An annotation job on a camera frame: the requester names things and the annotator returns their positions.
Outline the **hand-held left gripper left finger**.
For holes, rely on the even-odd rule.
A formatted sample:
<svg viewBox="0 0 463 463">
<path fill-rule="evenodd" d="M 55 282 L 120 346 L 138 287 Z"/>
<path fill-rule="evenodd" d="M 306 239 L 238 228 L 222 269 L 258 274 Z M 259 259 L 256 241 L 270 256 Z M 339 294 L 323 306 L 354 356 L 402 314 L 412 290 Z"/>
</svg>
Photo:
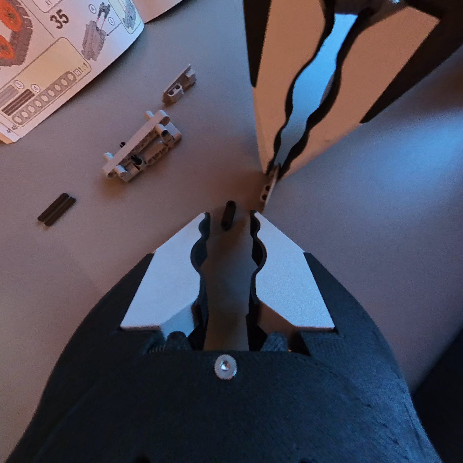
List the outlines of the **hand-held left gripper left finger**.
<svg viewBox="0 0 463 463">
<path fill-rule="evenodd" d="M 211 216 L 203 212 L 153 252 L 120 324 L 125 331 L 154 331 L 167 340 L 183 333 L 193 350 L 203 350 L 208 324 L 206 241 Z"/>
</svg>

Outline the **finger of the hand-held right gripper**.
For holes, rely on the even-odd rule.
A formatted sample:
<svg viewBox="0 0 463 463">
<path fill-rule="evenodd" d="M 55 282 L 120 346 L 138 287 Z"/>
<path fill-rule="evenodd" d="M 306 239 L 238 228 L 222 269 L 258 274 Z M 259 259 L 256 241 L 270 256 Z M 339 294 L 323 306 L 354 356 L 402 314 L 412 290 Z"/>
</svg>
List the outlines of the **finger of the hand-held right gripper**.
<svg viewBox="0 0 463 463">
<path fill-rule="evenodd" d="M 367 114 L 425 43 L 440 18 L 411 1 L 320 1 L 323 29 L 289 88 L 279 178 L 366 123 Z"/>
<path fill-rule="evenodd" d="M 293 111 L 295 81 L 334 26 L 335 1 L 254 1 L 254 114 L 263 172 Z"/>
</svg>

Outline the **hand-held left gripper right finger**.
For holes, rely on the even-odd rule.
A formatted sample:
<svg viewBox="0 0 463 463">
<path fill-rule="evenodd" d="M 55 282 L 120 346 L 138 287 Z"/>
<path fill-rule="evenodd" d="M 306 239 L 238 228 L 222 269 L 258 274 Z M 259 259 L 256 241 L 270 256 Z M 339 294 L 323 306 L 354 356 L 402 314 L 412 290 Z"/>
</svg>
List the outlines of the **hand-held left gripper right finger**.
<svg viewBox="0 0 463 463">
<path fill-rule="evenodd" d="M 304 351 L 301 333 L 333 333 L 335 324 L 304 250 L 257 211 L 250 212 L 252 259 L 249 350 L 263 349 L 273 333 Z"/>
</svg>

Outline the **black toy connector pin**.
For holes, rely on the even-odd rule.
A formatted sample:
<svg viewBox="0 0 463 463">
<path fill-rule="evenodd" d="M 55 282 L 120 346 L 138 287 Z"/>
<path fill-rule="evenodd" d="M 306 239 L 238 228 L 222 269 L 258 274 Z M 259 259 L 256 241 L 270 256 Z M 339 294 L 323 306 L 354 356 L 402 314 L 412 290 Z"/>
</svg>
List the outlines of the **black toy connector pin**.
<svg viewBox="0 0 463 463">
<path fill-rule="evenodd" d="M 220 221 L 220 226 L 223 231 L 228 231 L 233 226 L 234 217 L 236 213 L 236 202 L 229 200 L 224 208 L 223 215 Z"/>
</svg>

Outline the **small grey toy beam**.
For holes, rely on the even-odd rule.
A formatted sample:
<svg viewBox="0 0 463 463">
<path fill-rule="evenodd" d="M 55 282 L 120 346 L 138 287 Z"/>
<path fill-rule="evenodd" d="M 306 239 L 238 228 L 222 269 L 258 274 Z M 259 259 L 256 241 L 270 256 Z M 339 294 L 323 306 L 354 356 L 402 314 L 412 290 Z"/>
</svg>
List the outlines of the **small grey toy beam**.
<svg viewBox="0 0 463 463">
<path fill-rule="evenodd" d="M 266 182 L 262 188 L 260 198 L 259 198 L 261 212 L 264 211 L 265 207 L 269 203 L 270 196 L 274 190 L 276 182 L 278 181 L 280 168 L 281 168 L 281 165 L 278 163 L 277 165 L 273 166 L 272 169 L 267 174 Z"/>
</svg>

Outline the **grey toy brick assembly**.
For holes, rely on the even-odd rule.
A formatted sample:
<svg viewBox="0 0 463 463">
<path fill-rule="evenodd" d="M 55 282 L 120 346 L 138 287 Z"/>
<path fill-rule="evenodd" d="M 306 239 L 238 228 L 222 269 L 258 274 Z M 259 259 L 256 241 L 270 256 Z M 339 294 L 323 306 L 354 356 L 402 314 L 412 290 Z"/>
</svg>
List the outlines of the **grey toy brick assembly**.
<svg viewBox="0 0 463 463">
<path fill-rule="evenodd" d="M 163 110 L 144 113 L 144 125 L 117 153 L 105 153 L 102 174 L 108 179 L 129 182 L 157 162 L 182 139 L 181 132 Z"/>
</svg>

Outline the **grey angled toy brick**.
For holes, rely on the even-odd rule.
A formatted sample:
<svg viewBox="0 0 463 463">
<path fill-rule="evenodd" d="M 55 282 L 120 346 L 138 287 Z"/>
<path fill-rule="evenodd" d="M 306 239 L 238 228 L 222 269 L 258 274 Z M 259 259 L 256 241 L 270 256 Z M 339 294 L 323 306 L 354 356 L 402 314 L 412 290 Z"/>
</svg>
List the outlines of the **grey angled toy brick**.
<svg viewBox="0 0 463 463">
<path fill-rule="evenodd" d="M 164 90 L 162 101 L 165 105 L 172 105 L 180 100 L 186 90 L 196 83 L 196 73 L 192 65 L 182 70 L 182 72 L 173 80 L 173 82 Z"/>
</svg>

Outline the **black toy axle rod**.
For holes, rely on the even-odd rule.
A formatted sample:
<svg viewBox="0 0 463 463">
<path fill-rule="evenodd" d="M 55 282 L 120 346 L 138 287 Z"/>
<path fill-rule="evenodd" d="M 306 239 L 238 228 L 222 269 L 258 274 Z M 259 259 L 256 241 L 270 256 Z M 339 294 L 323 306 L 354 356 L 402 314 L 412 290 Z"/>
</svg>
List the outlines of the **black toy axle rod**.
<svg viewBox="0 0 463 463">
<path fill-rule="evenodd" d="M 37 221 L 44 223 L 68 198 L 67 193 L 62 193 L 56 198 L 38 217 Z"/>
<path fill-rule="evenodd" d="M 70 196 L 65 199 L 60 205 L 58 205 L 45 219 L 43 224 L 46 227 L 50 227 L 55 224 L 74 204 L 76 198 Z"/>
</svg>

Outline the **open building instruction booklet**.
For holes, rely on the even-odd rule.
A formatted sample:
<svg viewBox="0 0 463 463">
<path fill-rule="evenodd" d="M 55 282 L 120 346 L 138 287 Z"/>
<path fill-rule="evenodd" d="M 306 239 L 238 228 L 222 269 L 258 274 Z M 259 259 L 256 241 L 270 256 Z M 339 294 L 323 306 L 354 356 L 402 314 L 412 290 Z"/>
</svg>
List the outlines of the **open building instruction booklet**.
<svg viewBox="0 0 463 463">
<path fill-rule="evenodd" d="M 179 0 L 2 0 L 0 138 L 17 142 Z"/>
</svg>

